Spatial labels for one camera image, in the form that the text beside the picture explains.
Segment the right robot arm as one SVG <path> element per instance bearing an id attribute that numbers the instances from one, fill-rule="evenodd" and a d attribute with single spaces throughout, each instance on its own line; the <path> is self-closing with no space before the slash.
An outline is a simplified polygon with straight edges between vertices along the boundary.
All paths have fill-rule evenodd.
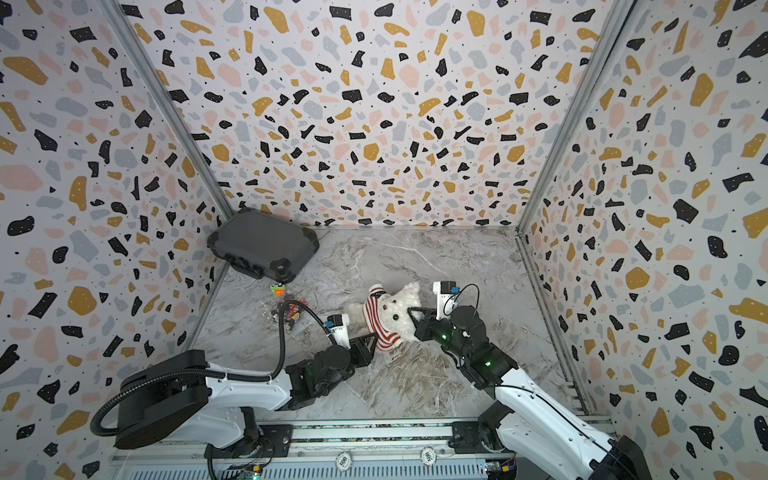
<path id="1" fill-rule="evenodd" d="M 493 344 L 472 306 L 448 316 L 411 307 L 418 340 L 435 341 L 470 384 L 494 402 L 473 422 L 453 426 L 449 445 L 458 453 L 520 454 L 552 479 L 648 479 L 642 449 L 615 439 L 569 411 Z"/>

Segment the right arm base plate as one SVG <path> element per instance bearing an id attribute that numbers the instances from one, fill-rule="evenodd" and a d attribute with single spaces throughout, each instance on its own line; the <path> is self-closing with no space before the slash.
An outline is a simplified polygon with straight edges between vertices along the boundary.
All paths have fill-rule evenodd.
<path id="1" fill-rule="evenodd" d="M 495 401 L 477 419 L 453 422 L 448 446 L 457 454 L 510 457 L 530 439 L 532 432 L 532 427 L 519 413 Z"/>

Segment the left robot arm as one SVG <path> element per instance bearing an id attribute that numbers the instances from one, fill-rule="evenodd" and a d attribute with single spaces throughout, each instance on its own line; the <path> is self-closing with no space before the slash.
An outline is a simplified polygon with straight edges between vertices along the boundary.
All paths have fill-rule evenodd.
<path id="1" fill-rule="evenodd" d="M 162 440 L 196 441 L 228 449 L 259 436 L 258 409 L 295 411 L 329 395 L 373 360 L 378 335 L 331 345 L 285 367 L 265 382 L 251 372 L 221 367 L 189 350 L 125 380 L 117 405 L 115 447 L 135 450 Z"/>

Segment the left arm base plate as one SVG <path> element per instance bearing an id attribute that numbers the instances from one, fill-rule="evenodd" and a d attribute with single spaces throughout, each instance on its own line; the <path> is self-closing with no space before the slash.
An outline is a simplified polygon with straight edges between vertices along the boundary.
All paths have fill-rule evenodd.
<path id="1" fill-rule="evenodd" d="M 260 424 L 247 429 L 244 437 L 231 446 L 217 448 L 207 445 L 204 458 L 240 459 L 253 455 L 260 455 L 267 460 L 285 458 L 292 444 L 293 431 L 291 424 Z"/>

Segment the red white striped sweater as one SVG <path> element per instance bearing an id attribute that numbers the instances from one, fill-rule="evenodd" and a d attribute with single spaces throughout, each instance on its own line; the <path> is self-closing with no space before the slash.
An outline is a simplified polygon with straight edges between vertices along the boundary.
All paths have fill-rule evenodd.
<path id="1" fill-rule="evenodd" d="M 375 284 L 368 290 L 363 304 L 363 318 L 371 333 L 377 335 L 376 348 L 381 352 L 392 352 L 402 342 L 402 336 L 396 331 L 396 319 L 392 318 L 393 311 L 385 303 L 391 296 L 381 284 Z"/>

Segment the white teddy bear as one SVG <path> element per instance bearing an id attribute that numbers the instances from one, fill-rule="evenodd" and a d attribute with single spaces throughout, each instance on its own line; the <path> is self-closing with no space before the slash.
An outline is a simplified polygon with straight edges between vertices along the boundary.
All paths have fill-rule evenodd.
<path id="1" fill-rule="evenodd" d="M 415 326 L 408 314 L 408 309 L 412 307 L 421 307 L 420 292 L 421 288 L 418 282 L 408 283 L 395 293 L 387 292 L 391 296 L 391 299 L 386 300 L 385 303 L 389 307 L 389 310 L 393 311 L 392 318 L 397 320 L 397 323 L 392 323 L 392 325 L 396 326 L 396 331 L 402 336 L 402 342 L 398 347 L 416 340 Z M 362 303 L 350 303 L 343 309 L 343 313 L 349 316 L 349 327 L 353 332 L 371 333 L 363 318 L 363 304 L 365 300 Z"/>

